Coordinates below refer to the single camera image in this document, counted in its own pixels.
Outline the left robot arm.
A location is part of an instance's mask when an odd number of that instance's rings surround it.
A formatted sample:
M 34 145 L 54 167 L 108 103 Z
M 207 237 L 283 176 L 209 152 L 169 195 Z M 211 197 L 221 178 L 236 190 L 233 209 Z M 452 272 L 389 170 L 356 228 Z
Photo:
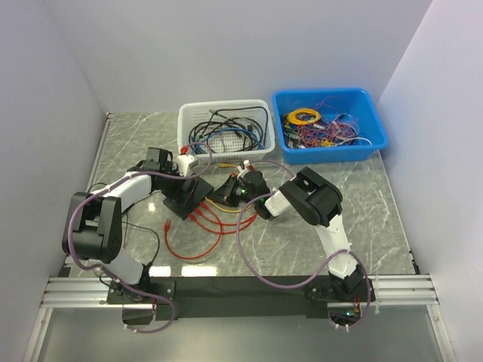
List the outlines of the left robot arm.
M 135 303 L 151 296 L 150 263 L 134 259 L 123 245 L 122 217 L 138 202 L 161 192 L 166 208 L 186 219 L 213 191 L 213 186 L 192 173 L 198 165 L 194 155 L 182 150 L 173 155 L 150 147 L 146 158 L 127 170 L 118 181 L 95 192 L 77 192 L 70 201 L 63 251 L 80 267 L 90 262 L 104 268 L 115 285 Z

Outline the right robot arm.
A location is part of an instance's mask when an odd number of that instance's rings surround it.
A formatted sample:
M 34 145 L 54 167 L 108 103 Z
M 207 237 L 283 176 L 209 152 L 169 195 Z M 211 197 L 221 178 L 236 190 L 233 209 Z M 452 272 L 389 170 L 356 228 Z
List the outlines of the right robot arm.
M 341 191 L 310 167 L 304 167 L 277 189 L 269 189 L 263 174 L 252 166 L 239 166 L 209 198 L 219 204 L 253 206 L 266 220 L 289 209 L 315 227 L 324 248 L 329 291 L 337 302 L 355 301 L 357 296 L 372 302 L 374 293 L 367 271 L 351 251 L 343 226 Z

